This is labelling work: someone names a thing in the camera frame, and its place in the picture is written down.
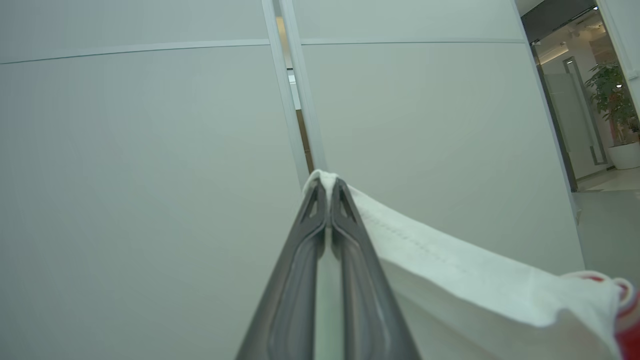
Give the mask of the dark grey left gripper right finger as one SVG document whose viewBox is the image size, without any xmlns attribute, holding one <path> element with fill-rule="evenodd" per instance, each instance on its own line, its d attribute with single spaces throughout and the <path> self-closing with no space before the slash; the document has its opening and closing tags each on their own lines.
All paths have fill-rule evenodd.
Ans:
<svg viewBox="0 0 640 360">
<path fill-rule="evenodd" d="M 343 357 L 419 360 L 418 347 L 346 182 L 331 194 L 332 248 L 341 268 Z"/>
</svg>

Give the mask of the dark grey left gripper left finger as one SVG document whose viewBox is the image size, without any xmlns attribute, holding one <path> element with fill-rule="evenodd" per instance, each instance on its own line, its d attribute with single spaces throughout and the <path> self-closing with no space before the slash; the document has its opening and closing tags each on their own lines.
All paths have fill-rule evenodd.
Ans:
<svg viewBox="0 0 640 360">
<path fill-rule="evenodd" d="M 326 190 L 310 183 L 263 296 L 238 350 L 238 360 L 314 358 L 318 261 L 325 248 Z"/>
</svg>

